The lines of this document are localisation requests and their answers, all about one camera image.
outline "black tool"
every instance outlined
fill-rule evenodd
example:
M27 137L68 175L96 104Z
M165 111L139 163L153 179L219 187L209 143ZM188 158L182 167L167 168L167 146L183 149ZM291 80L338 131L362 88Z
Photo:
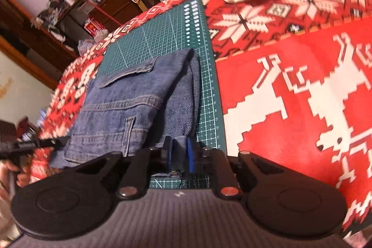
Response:
M37 148L54 147L55 149L63 148L69 137L59 137L56 139L36 139L30 141L10 141L0 142L0 160L11 160L15 165L20 167L20 158L23 155L32 155ZM18 191L17 172L9 172L9 196L13 197Z
M21 188L12 214L18 247L348 247L331 186L252 153L194 150L210 189L148 188L169 171L162 149L112 152Z

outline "snowflake pattern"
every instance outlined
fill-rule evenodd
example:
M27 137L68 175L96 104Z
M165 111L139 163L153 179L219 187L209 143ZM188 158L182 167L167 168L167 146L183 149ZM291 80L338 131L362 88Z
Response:
M315 15L319 11L325 11L328 13L337 13L336 7L339 5L337 2L331 0L282 0L284 3L290 3L298 5L298 9L295 15L303 16L307 15L314 20Z
M267 33L269 30L266 24L274 21L275 18L258 15L263 8L264 6L246 5L239 14L223 14L223 20L214 24L227 27L218 40L231 38L233 43L236 43L247 30Z

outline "round black pad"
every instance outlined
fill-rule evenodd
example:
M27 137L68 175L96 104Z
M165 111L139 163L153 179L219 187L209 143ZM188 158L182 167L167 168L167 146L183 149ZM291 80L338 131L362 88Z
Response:
M22 188L12 214L26 234L45 240L68 239L98 227L109 216L110 195L94 175L54 175Z
M293 238L322 237L335 232L346 215L336 189L308 177L276 174L249 193L247 208L266 229Z

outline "denim jeans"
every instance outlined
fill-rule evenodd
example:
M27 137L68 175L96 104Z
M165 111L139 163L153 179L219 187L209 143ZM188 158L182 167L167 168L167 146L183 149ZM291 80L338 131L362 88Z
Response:
M88 84L84 105L63 151L50 165L74 166L112 151L132 156L171 136L186 147L195 134L200 95L198 56L192 49L154 57Z

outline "cutting mat grid lines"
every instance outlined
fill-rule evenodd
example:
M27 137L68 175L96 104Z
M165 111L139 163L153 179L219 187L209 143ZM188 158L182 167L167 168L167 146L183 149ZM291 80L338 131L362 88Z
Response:
M192 48L199 55L201 91L197 140L202 146L226 152L221 101L214 55L202 0L186 0L133 29L108 48L97 76L129 68L154 56ZM189 180L153 178L154 188L206 188L208 176Z

